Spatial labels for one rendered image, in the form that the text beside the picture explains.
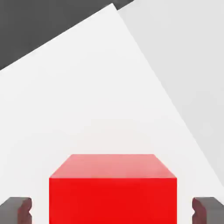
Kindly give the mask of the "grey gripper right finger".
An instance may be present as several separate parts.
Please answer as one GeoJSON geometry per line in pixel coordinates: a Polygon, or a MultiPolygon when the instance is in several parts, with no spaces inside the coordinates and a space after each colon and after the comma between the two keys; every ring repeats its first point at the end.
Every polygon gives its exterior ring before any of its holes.
{"type": "Polygon", "coordinates": [[[192,224],[224,224],[224,205],[214,197],[194,197],[192,224]]]}

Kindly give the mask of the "small red cube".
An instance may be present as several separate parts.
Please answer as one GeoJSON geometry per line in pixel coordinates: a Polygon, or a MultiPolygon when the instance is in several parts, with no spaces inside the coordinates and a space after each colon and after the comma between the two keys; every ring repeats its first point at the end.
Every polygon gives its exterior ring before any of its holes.
{"type": "Polygon", "coordinates": [[[177,178],[153,154],[73,154],[49,178],[49,224],[177,224],[177,178]]]}

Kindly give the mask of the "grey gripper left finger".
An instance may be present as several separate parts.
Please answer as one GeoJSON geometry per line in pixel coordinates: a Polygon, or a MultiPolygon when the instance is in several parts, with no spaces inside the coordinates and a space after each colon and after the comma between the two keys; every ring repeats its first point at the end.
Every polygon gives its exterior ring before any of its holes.
{"type": "Polygon", "coordinates": [[[32,199],[10,197],[0,205],[0,224],[32,224],[32,199]]]}

